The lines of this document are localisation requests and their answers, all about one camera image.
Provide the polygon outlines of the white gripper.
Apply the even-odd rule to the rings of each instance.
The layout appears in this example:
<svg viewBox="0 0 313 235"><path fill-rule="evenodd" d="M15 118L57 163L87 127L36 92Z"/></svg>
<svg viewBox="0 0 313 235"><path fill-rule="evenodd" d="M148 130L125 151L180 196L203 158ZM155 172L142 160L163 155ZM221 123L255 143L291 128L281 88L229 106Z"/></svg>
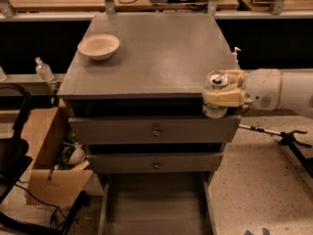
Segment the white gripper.
<svg viewBox="0 0 313 235"><path fill-rule="evenodd" d="M245 80L245 90L251 106L255 110L273 111L278 108L282 73L279 70L254 70L247 74L244 70L224 70L227 84L242 86ZM204 91L203 99L212 105L237 108L245 102L246 93L241 89L230 91Z"/></svg>

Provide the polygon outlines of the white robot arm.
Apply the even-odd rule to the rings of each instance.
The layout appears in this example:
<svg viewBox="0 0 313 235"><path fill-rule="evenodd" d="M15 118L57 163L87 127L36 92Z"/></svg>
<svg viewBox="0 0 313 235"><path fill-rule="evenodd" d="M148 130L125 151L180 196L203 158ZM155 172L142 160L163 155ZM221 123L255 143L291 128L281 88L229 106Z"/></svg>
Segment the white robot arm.
<svg viewBox="0 0 313 235"><path fill-rule="evenodd" d="M312 102L311 71L212 71L202 92L202 110L209 118L223 118L229 109L244 105L257 111L289 110L312 118Z"/></svg>

